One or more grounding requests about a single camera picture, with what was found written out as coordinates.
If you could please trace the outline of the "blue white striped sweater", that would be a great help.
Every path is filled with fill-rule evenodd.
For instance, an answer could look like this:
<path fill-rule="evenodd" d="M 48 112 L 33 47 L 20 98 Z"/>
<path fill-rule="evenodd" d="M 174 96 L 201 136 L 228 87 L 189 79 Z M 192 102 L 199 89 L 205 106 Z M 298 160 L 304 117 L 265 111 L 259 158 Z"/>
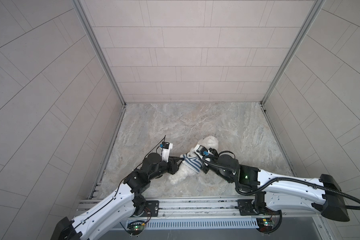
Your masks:
<path fill-rule="evenodd" d="M 200 173 L 203 162 L 197 155 L 183 154 L 180 156 L 183 159 L 180 170 L 187 175 L 195 175 Z"/>

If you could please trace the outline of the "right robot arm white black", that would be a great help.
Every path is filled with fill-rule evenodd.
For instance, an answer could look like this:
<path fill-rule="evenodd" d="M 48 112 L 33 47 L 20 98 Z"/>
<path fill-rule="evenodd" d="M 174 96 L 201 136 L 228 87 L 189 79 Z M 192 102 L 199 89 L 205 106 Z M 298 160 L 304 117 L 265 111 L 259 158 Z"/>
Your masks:
<path fill-rule="evenodd" d="M 330 175 L 313 179 L 278 175 L 241 165 L 228 151 L 218 155 L 203 152 L 199 159 L 203 171 L 211 170 L 233 183 L 242 196 L 255 196 L 256 210 L 302 209 L 319 212 L 333 221 L 350 221 L 342 190 Z"/>

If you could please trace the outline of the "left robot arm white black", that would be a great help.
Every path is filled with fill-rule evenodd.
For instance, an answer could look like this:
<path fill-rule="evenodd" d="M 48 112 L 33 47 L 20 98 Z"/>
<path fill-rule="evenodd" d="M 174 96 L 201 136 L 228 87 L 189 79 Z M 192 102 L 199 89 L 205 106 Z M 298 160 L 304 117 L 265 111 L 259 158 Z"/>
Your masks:
<path fill-rule="evenodd" d="M 83 214 L 60 220 L 52 234 L 52 240 L 97 240 L 117 223 L 133 215 L 145 212 L 146 199 L 142 193 L 151 180 L 162 175 L 175 174 L 183 157 L 163 160 L 158 153 L 148 154 L 141 166 L 125 177 L 117 190 Z"/>

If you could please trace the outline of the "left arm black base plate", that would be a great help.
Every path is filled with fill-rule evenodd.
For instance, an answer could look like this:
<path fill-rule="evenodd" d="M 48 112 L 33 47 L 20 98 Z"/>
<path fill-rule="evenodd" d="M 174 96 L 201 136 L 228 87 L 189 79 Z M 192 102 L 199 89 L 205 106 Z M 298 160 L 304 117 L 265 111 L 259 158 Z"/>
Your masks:
<path fill-rule="evenodd" d="M 144 204 L 139 205 L 133 217 L 136 218 L 147 218 L 147 217 L 157 217 L 159 211 L 159 201 L 146 201 Z"/>

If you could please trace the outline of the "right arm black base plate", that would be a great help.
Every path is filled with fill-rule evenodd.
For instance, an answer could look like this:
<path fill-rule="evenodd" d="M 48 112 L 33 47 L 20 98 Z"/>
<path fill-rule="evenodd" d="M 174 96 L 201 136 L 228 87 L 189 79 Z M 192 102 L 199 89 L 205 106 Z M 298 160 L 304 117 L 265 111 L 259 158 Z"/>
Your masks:
<path fill-rule="evenodd" d="M 238 206 L 235 208 L 239 210 L 241 216 L 282 215 L 281 211 L 272 211 L 266 203 L 255 200 L 238 200 Z"/>

